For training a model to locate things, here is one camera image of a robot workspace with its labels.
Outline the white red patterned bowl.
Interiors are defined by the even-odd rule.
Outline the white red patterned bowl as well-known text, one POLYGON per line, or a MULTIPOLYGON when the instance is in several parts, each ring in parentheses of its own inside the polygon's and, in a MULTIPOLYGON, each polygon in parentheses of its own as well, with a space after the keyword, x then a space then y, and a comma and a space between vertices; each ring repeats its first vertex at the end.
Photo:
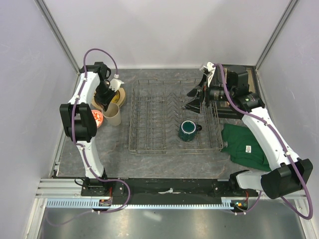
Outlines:
POLYGON ((103 123, 103 114, 99 110, 91 110, 94 120, 96 122, 97 128, 99 128, 103 123))

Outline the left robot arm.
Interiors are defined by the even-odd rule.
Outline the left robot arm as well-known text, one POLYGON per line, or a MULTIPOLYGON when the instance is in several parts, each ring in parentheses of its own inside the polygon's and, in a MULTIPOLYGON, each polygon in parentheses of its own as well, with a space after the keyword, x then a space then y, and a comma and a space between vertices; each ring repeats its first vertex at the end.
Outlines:
POLYGON ((111 69, 103 62, 84 65, 80 73, 80 83, 74 95, 68 103, 60 105, 59 112, 64 132, 76 145, 85 167, 81 195, 106 196, 110 186, 95 144, 97 124, 90 103, 94 100, 106 110, 117 88, 112 87, 112 82, 108 80, 111 69))

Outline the cream bird plate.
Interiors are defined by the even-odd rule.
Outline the cream bird plate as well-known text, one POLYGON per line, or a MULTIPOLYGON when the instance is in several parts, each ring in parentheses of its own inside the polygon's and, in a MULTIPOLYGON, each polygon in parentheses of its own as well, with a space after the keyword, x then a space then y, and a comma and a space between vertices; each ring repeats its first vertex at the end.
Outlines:
MULTIPOLYGON (((120 92, 120 99, 116 104, 121 107, 126 100, 126 92, 124 88, 119 88, 118 91, 120 92)), ((97 110, 102 111, 102 107, 95 102, 94 98, 92 98, 91 105, 97 110)))

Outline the yellow patterned small plate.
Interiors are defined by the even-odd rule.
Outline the yellow patterned small plate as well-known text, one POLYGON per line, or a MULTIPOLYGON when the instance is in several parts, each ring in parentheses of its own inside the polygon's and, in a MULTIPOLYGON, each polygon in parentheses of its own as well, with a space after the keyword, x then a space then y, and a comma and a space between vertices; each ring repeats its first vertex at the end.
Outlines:
POLYGON ((119 99, 120 99, 120 92, 117 91, 114 97, 112 98, 111 102, 116 104, 119 101, 119 99))

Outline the dark green mug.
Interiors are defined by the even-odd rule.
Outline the dark green mug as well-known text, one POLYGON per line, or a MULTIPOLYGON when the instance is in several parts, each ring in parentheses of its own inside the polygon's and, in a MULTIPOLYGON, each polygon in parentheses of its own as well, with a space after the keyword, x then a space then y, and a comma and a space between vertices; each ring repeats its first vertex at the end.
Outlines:
POLYGON ((201 130, 201 125, 191 120, 185 120, 179 126, 178 137, 184 142, 190 142, 195 139, 197 132, 201 130))

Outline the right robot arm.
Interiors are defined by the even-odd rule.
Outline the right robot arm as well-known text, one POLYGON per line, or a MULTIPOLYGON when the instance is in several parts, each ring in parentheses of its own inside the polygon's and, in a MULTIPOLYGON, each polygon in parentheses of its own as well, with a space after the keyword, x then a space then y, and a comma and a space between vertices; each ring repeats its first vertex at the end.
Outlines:
POLYGON ((309 159, 301 159, 280 135, 260 96, 250 91, 246 68, 233 65, 223 69, 220 64, 208 62, 200 70, 202 80, 187 93, 191 101, 184 108, 199 114, 202 106, 208 107, 217 101, 228 102, 256 138, 271 169, 266 174, 234 173, 235 179, 228 183, 229 192, 240 196, 246 189, 254 189, 276 199, 302 190, 313 164, 309 159))

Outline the beige cup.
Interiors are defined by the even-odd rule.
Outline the beige cup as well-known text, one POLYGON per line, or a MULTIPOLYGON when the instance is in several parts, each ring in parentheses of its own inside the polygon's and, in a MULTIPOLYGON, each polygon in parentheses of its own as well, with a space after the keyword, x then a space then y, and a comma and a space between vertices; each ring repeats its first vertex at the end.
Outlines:
POLYGON ((116 103, 110 103, 107 110, 102 110, 104 118, 108 124, 112 126, 118 126, 121 124, 120 108, 116 103))

